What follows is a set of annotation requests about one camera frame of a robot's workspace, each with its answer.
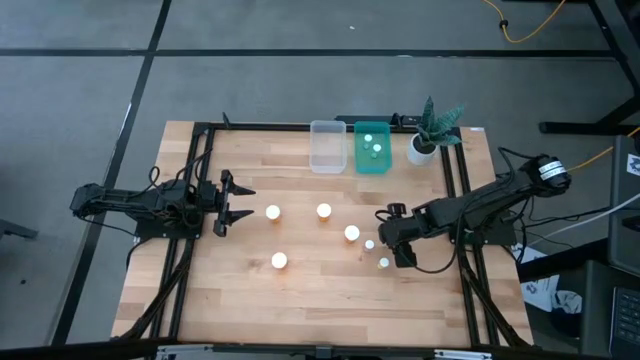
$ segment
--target transparent bin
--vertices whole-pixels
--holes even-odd
[[[347,167],[347,125],[343,121],[311,122],[309,166],[317,174],[339,174]]]

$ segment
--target black robotic arm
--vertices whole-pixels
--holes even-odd
[[[70,208],[74,216],[82,219],[105,211],[123,212],[137,222],[135,234],[141,242],[150,238],[198,238],[204,216],[217,213],[213,232],[224,237],[227,226],[253,213],[229,210],[229,194],[252,195],[255,191],[236,185],[229,170],[222,171],[220,183],[216,186],[203,181],[195,187],[174,179],[143,191],[87,184],[76,190]]]
[[[378,227],[380,241],[395,256],[397,267],[417,267],[418,261],[410,242],[430,238],[455,229],[454,255],[457,254],[462,276],[473,289],[483,307],[510,346],[530,346],[509,325],[489,294],[483,289],[466,256],[465,237],[461,229],[484,238],[482,233],[494,226],[513,223],[518,218],[509,215],[508,209],[530,197],[551,197],[563,194],[571,184],[571,177],[555,157],[539,155],[529,158],[518,171],[511,171],[493,183],[456,198],[437,199],[411,210],[406,214],[404,204],[389,204],[388,214]]]

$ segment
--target wooden table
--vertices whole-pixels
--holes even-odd
[[[184,166],[192,122],[168,122],[156,165],[161,181]],[[462,128],[471,188],[493,181],[494,171],[483,129]],[[351,143],[352,134],[347,134]],[[410,135],[393,134],[393,167],[384,176],[356,174],[353,156],[342,174],[314,174],[309,168],[309,133],[227,131],[215,133],[210,179],[231,170],[238,185],[254,196],[231,197],[231,208],[255,214],[229,228],[226,238],[212,232],[209,215],[196,241],[178,339],[184,342],[334,344],[352,346],[469,346],[457,263],[437,275],[415,269],[376,266],[393,258],[377,238],[373,216],[390,202],[413,207],[446,197],[440,154],[427,167],[406,156]],[[461,194],[453,149],[456,192]],[[315,210],[329,203],[329,222]],[[278,224],[265,208],[277,204]],[[344,241],[347,225],[357,225],[356,244]],[[364,240],[376,248],[364,253]],[[128,330],[155,296],[168,240],[153,239],[137,249],[126,276],[113,335]],[[453,250],[448,237],[412,243],[419,263],[442,267]],[[271,256],[284,252],[289,263],[278,271]],[[531,342],[513,259],[500,247],[484,248],[493,300],[521,337]],[[165,308],[161,335],[173,309]],[[476,299],[481,339],[488,342],[482,307]]]

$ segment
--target teal plastic bin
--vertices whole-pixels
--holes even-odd
[[[360,174],[386,173],[391,168],[389,124],[358,121],[353,129],[356,171]]]

